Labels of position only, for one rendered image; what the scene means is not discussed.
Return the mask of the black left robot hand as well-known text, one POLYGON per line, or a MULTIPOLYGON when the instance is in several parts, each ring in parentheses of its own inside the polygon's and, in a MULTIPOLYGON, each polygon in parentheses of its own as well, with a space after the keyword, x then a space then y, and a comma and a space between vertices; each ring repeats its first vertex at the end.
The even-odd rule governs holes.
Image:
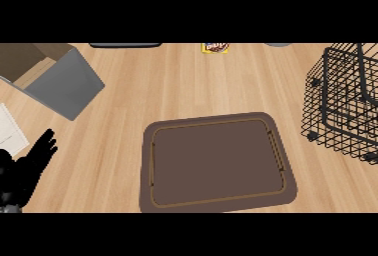
POLYGON ((0 212, 22 212, 26 206, 42 171, 57 151, 54 132, 47 129, 28 154, 14 160, 0 149, 0 212))

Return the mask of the brown tray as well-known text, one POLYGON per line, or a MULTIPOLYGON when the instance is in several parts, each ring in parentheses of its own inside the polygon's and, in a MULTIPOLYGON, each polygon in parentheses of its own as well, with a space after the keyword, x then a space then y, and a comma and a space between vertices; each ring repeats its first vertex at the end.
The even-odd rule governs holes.
POLYGON ((140 210, 226 212, 288 204, 296 183, 262 112, 152 123, 143 133, 140 210))

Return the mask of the white panel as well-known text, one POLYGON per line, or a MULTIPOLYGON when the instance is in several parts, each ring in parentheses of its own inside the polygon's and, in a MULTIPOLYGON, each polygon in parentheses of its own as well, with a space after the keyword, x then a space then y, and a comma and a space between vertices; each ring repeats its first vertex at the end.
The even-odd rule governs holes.
POLYGON ((28 145, 29 142, 7 107, 0 103, 0 149, 4 149, 11 156, 16 156, 28 145))

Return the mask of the black flat object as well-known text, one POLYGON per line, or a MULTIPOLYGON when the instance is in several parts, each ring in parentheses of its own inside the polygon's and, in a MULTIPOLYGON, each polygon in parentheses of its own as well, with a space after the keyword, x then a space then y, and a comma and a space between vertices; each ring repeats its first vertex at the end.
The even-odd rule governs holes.
POLYGON ((162 43, 88 43, 93 48, 153 48, 162 43))

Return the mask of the yellow snack box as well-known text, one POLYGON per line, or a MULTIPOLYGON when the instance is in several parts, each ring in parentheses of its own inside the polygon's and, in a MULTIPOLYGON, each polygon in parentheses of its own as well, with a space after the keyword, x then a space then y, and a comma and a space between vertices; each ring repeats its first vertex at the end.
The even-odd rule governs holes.
POLYGON ((228 43, 202 43, 200 52, 205 54, 221 53, 226 54, 228 51, 228 43))

